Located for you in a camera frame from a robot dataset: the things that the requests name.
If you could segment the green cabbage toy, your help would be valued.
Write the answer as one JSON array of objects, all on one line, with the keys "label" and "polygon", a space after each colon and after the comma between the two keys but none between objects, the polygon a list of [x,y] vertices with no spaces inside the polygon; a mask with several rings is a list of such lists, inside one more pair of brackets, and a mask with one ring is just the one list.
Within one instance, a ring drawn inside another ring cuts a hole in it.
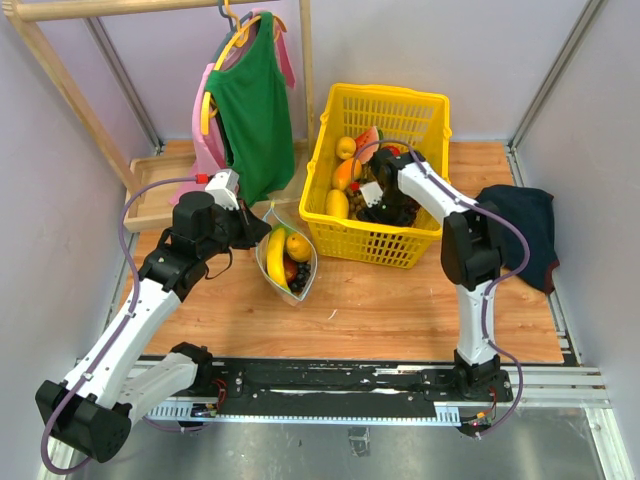
[{"label": "green cabbage toy", "polygon": [[286,238],[288,234],[288,229],[284,224],[276,225],[270,234],[271,238]]}]

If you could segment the yellow banana toy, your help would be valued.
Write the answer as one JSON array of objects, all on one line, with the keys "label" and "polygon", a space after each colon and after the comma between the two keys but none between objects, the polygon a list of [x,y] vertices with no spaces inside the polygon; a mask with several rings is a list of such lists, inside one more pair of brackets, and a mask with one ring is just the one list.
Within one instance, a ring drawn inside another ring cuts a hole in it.
[{"label": "yellow banana toy", "polygon": [[288,291],[289,287],[285,280],[283,266],[286,238],[271,238],[269,236],[266,253],[266,266],[267,274],[271,280],[285,291]]}]

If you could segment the clear zip top bag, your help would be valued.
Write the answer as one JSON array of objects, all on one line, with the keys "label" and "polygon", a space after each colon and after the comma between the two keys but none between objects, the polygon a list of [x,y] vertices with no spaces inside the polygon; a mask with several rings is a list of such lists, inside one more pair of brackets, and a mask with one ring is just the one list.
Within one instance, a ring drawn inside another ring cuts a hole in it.
[{"label": "clear zip top bag", "polygon": [[271,230],[259,242],[256,261],[268,284],[289,305],[299,306],[308,296],[317,273],[317,252],[291,204],[271,201],[261,220]]}]

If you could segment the yellow apple toy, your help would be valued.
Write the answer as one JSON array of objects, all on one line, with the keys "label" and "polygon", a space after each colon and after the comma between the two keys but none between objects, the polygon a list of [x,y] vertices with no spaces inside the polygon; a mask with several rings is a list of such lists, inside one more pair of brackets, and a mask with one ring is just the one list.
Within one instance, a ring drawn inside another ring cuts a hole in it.
[{"label": "yellow apple toy", "polygon": [[300,233],[290,234],[285,241],[287,255],[298,263],[308,262],[312,257],[312,246]]}]

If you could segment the dark blue grape bunch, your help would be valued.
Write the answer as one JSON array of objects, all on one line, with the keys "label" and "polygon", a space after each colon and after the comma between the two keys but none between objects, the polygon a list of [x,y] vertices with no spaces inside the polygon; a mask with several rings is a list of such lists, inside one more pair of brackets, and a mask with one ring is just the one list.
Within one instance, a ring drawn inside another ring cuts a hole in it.
[{"label": "dark blue grape bunch", "polygon": [[298,263],[296,273],[292,281],[289,283],[290,290],[295,293],[301,293],[311,276],[311,265],[309,262]]}]

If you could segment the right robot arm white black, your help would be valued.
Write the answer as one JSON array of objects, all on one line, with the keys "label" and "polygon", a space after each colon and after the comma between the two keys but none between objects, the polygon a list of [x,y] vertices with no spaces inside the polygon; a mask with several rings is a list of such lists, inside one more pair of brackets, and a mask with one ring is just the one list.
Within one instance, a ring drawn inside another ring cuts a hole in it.
[{"label": "right robot arm white black", "polygon": [[440,261],[456,286],[460,320],[452,388],[463,399],[477,399],[500,372],[499,354],[491,346],[495,293],[489,286],[500,276],[503,242],[499,223],[486,215],[497,209],[480,206],[447,184],[415,151],[395,156],[383,148],[368,165],[375,180],[360,188],[366,208],[358,219],[405,227],[423,208],[442,227]]}]

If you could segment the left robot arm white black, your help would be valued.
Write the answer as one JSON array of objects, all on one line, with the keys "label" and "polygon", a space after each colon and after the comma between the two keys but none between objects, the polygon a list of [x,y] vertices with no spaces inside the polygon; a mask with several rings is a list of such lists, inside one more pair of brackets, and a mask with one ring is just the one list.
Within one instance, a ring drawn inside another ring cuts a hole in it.
[{"label": "left robot arm white black", "polygon": [[45,381],[36,392],[45,423],[41,456],[50,471],[66,472],[49,457],[50,439],[104,463],[122,448],[132,427],[168,397],[186,390],[200,396],[214,386],[212,355],[187,342],[145,373],[128,375],[156,330],[207,276],[208,261],[250,250],[270,231],[244,206],[227,209],[205,191],[181,196],[171,226],[133,269],[132,290],[107,330],[62,381]]}]

